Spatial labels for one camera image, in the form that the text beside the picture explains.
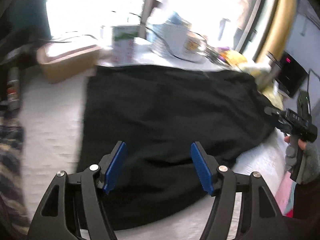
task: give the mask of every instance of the blue gripper pad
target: blue gripper pad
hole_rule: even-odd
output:
[[[109,192],[115,188],[116,181],[119,177],[126,156],[127,146],[122,142],[105,174],[105,181],[102,189],[106,194],[109,194]]]
[[[196,171],[198,173],[198,177],[200,179],[202,188],[209,195],[212,195],[214,192],[214,188],[212,185],[212,174],[202,157],[196,143],[191,144],[191,158],[193,164],[195,165]]]

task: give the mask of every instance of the yellow curtain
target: yellow curtain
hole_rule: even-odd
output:
[[[276,59],[280,59],[289,38],[291,27],[295,18],[297,0],[279,0],[273,22],[258,56],[257,62],[262,62],[268,51]]]

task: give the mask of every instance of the white bedsheet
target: white bedsheet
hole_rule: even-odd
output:
[[[25,76],[20,120],[25,128],[22,178],[30,219],[57,171],[75,170],[81,146],[82,116],[88,70],[57,84],[49,84],[38,67]],[[286,144],[279,131],[255,149],[238,157],[233,170],[250,174],[259,171],[275,195],[284,174]],[[185,210],[161,221],[116,232],[119,240],[199,239],[208,219],[213,199],[205,197]],[[237,194],[229,239],[235,235],[240,210]]]

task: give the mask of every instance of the patterned fabric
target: patterned fabric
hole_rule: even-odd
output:
[[[20,171],[22,143],[23,128],[18,119],[13,118],[12,113],[0,112],[0,198],[13,230],[26,236],[29,220],[23,201]]]

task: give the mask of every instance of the black handle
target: black handle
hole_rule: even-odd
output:
[[[293,168],[290,179],[292,179],[293,181],[295,181],[298,184],[301,184],[302,183],[302,176],[303,176],[304,169],[306,166],[306,159],[303,154],[303,150],[301,150],[298,145],[298,140],[299,140],[299,137],[297,135],[292,135],[290,137],[290,144],[296,150],[296,156],[297,156],[297,163]]]

